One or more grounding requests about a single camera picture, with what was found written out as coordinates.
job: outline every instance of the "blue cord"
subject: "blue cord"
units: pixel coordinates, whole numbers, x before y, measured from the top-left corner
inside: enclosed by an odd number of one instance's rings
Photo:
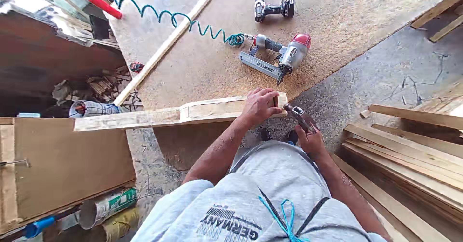
[[[122,2],[124,2],[125,0],[119,0],[119,1],[113,0],[113,1],[116,2],[117,6],[118,6],[118,9],[120,9],[121,6],[122,6]],[[191,31],[191,29],[193,28],[193,25],[196,23],[196,24],[198,24],[198,30],[199,30],[201,36],[204,36],[207,33],[207,30],[209,29],[209,32],[211,33],[211,38],[212,39],[216,39],[218,37],[218,35],[222,32],[223,42],[228,43],[229,45],[232,45],[232,46],[241,45],[245,41],[243,33],[233,34],[233,35],[230,35],[228,38],[225,38],[225,31],[223,29],[220,29],[214,36],[214,34],[212,33],[211,25],[207,25],[204,32],[202,32],[200,22],[198,20],[191,20],[186,14],[183,14],[183,13],[180,13],[180,12],[171,13],[170,11],[167,11],[167,10],[163,10],[163,11],[161,11],[161,13],[158,14],[156,9],[154,9],[154,7],[151,6],[151,5],[147,4],[147,5],[143,6],[140,9],[138,4],[134,0],[129,0],[129,1],[131,1],[136,6],[136,8],[138,9],[138,12],[140,13],[141,17],[143,17],[144,12],[145,12],[145,10],[147,8],[151,8],[154,11],[154,14],[156,14],[158,23],[161,22],[161,18],[163,16],[163,14],[167,13],[167,14],[170,15],[170,20],[172,22],[172,26],[177,27],[178,23],[177,23],[177,20],[176,20],[175,16],[180,15],[180,16],[183,16],[183,17],[187,18],[188,21],[190,22],[190,27],[189,27],[188,31]]]
[[[276,220],[276,222],[278,223],[278,225],[280,225],[280,228],[287,234],[289,240],[291,242],[308,242],[310,241],[308,238],[298,238],[296,237],[294,234],[293,234],[293,224],[294,224],[294,213],[295,213],[295,210],[294,210],[294,204],[292,201],[290,201],[289,199],[285,199],[283,200],[283,202],[281,203],[281,211],[283,212],[283,217],[285,219],[285,222],[286,222],[286,226],[287,228],[283,227],[282,223],[278,220],[278,217],[275,215],[275,213],[273,213],[272,209],[270,209],[270,206],[267,204],[267,202],[261,197],[259,196],[259,199],[260,201],[262,202],[262,204],[264,204],[264,206],[269,210],[270,214],[272,214],[273,218]],[[291,222],[288,223],[288,219],[286,218],[286,214],[285,214],[285,209],[284,209],[284,204],[289,201],[291,203]]]

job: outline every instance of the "teal air hose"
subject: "teal air hose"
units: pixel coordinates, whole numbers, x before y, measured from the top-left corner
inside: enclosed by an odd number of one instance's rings
[[[122,6],[122,2],[124,2],[125,0],[113,0],[114,2],[116,2],[117,6],[118,6],[118,9],[121,8]],[[233,34],[233,35],[230,35],[228,38],[225,38],[225,31],[223,29],[220,29],[215,35],[213,34],[212,32],[212,26],[211,25],[207,25],[207,27],[205,28],[205,30],[202,32],[201,31],[201,25],[200,25],[200,22],[198,20],[191,20],[188,15],[186,14],[183,14],[183,13],[180,13],[180,12],[175,12],[175,13],[171,13],[170,11],[168,10],[163,10],[161,11],[161,13],[157,13],[156,9],[151,6],[151,5],[145,5],[143,6],[141,9],[140,7],[138,6],[138,4],[134,1],[134,0],[129,0],[131,1],[135,6],[136,8],[138,9],[138,12],[140,13],[140,16],[143,17],[146,9],[148,8],[151,8],[153,11],[154,11],[154,14],[156,14],[156,17],[157,17],[157,21],[160,23],[161,22],[161,18],[163,16],[163,14],[167,13],[170,15],[170,20],[172,22],[172,26],[174,27],[177,27],[178,26],[178,23],[177,23],[177,20],[176,20],[176,16],[177,15],[180,15],[180,16],[183,16],[185,18],[188,19],[188,21],[190,22],[190,26],[189,26],[189,29],[188,31],[191,31],[191,29],[193,28],[193,25],[196,23],[198,24],[198,30],[201,34],[201,36],[204,36],[206,33],[207,33],[207,30],[209,30],[209,32],[211,33],[211,38],[212,39],[216,39],[218,37],[218,35],[222,32],[222,35],[223,35],[223,42],[224,43],[228,43],[229,45],[232,45],[232,46],[235,46],[235,45],[241,45],[244,43],[245,41],[245,38],[244,38],[244,35],[243,33],[238,33],[238,34]]]

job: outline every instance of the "shoe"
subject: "shoe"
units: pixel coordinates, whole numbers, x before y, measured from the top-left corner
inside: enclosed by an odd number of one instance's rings
[[[272,137],[270,136],[270,132],[267,128],[259,129],[259,133],[261,134],[262,141],[268,141],[272,139]]]
[[[298,140],[297,133],[295,130],[291,130],[287,133],[286,135],[286,142],[292,142],[294,145],[296,145]]]

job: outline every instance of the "gray shirt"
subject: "gray shirt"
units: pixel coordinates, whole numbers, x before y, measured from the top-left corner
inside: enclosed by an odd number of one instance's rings
[[[296,146],[264,142],[235,158],[230,172],[216,186],[194,180],[161,198],[132,241],[288,241],[259,199],[265,201],[263,192],[283,222],[281,203],[289,199],[294,204],[293,234],[322,198],[330,198],[304,228],[301,239],[385,242],[378,234],[366,233],[349,208],[331,198],[316,166]],[[283,208],[290,224],[291,203]]]

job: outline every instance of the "cordless drill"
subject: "cordless drill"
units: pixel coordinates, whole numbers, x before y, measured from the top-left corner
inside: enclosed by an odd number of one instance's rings
[[[292,18],[294,5],[295,0],[281,0],[281,5],[265,4],[264,0],[255,0],[254,19],[256,22],[262,22],[265,16],[270,14],[281,14],[284,17]]]

